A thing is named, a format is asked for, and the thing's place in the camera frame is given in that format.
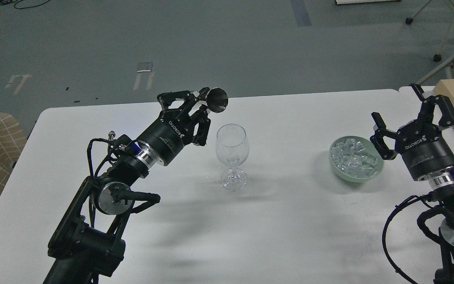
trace chair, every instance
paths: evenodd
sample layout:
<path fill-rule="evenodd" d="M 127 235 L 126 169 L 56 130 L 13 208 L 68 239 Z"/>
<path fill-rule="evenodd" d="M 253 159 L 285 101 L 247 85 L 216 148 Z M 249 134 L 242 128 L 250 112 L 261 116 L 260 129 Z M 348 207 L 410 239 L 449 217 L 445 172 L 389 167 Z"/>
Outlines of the chair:
<path fill-rule="evenodd" d="M 427 7 L 427 5 L 431 1 L 432 0 L 427 0 L 427 2 L 424 5 L 422 5 L 418 9 L 418 11 L 416 11 L 416 13 L 414 13 L 412 16 L 406 18 L 406 24 L 410 25 L 411 23 L 413 23 L 413 20 L 416 17 L 416 15 L 418 15 L 420 13 L 420 11 L 422 11 L 425 7 Z M 444 2 L 447 5 L 447 7 L 450 9 L 452 14 L 453 14 L 453 22 L 449 25 L 449 29 L 448 29 L 448 31 L 446 33 L 446 37 L 443 40 L 443 43 L 441 43 L 441 46 L 440 46 L 439 50 L 436 52 L 436 54 L 434 54 L 434 61 L 435 62 L 441 61 L 441 53 L 443 52 L 444 46 L 445 46 L 448 38 L 450 38 L 450 35 L 451 35 L 451 33 L 452 33 L 453 29 L 454 29 L 454 0 L 444 0 Z M 452 76 L 452 65 L 453 65 L 453 63 L 454 63 L 454 52 L 453 52 L 453 54 L 450 57 L 448 57 L 441 64 L 439 64 L 439 66 L 434 68 L 434 70 L 430 71 L 427 75 L 423 76 L 423 78 L 418 80 L 417 84 L 421 84 L 424 81 L 427 81 L 427 79 L 429 79 L 431 76 L 436 74 L 436 72 L 439 72 L 443 68 L 445 68 L 445 70 L 446 70 L 446 77 L 448 79 L 452 79 L 453 78 L 453 76 Z"/>

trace glass base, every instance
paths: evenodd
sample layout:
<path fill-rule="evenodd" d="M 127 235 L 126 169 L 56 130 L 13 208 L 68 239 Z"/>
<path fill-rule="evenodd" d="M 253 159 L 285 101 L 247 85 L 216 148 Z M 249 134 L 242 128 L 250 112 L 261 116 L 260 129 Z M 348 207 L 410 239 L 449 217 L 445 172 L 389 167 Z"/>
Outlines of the glass base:
<path fill-rule="evenodd" d="M 230 168 L 222 173 L 221 185 L 230 191 L 238 191 L 245 187 L 247 182 L 246 173 L 239 168 Z"/>

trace gray floor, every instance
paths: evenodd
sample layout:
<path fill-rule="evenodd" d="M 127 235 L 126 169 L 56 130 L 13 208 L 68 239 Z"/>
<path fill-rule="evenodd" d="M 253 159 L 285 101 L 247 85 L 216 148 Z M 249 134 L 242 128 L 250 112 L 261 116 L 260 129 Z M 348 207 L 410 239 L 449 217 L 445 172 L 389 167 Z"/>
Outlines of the gray floor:
<path fill-rule="evenodd" d="M 305 11 L 294 11 L 292 2 L 299 1 L 0 6 L 0 112 L 30 133 L 46 108 L 153 102 L 161 92 L 203 86 L 224 88 L 230 97 L 398 89 L 437 66 L 431 58 L 451 22 L 439 0 L 411 25 L 405 18 L 422 1 L 337 6 L 304 0 L 311 25 L 298 26 Z M 453 46 L 450 40 L 444 58 Z M 139 62 L 153 62 L 153 80 L 142 74 L 134 90 Z M 18 92 L 21 77 L 7 84 L 24 74 L 32 77 Z M 425 85 L 443 78 L 439 72 Z"/>

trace floor marking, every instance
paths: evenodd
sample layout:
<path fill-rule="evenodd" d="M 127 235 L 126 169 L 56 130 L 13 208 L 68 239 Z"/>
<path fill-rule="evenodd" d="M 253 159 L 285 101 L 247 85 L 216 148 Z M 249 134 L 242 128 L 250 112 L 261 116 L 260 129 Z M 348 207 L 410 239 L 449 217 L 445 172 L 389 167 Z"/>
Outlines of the floor marking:
<path fill-rule="evenodd" d="M 16 78 L 18 77 L 22 77 L 22 79 L 20 80 L 20 84 L 15 88 L 15 91 L 13 92 L 13 95 L 16 95 L 20 92 L 20 89 L 22 88 L 22 86 L 24 85 L 24 83 L 26 82 L 26 80 L 28 78 L 31 78 L 32 75 L 31 74 L 24 74 L 24 75 L 12 75 L 8 81 L 8 83 L 6 84 L 5 86 L 5 89 L 9 88 L 13 82 L 15 81 Z"/>

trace wine glass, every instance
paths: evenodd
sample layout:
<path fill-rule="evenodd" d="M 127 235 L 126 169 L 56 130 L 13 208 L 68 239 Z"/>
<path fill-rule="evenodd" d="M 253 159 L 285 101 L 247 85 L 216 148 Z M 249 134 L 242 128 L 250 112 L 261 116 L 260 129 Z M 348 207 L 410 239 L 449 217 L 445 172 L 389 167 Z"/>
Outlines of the wine glass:
<path fill-rule="evenodd" d="M 250 152 L 246 131 L 238 124 L 226 124 L 216 133 L 216 156 L 229 167 L 221 175 L 221 185 L 233 192 L 245 187 L 246 173 L 239 168 Z"/>

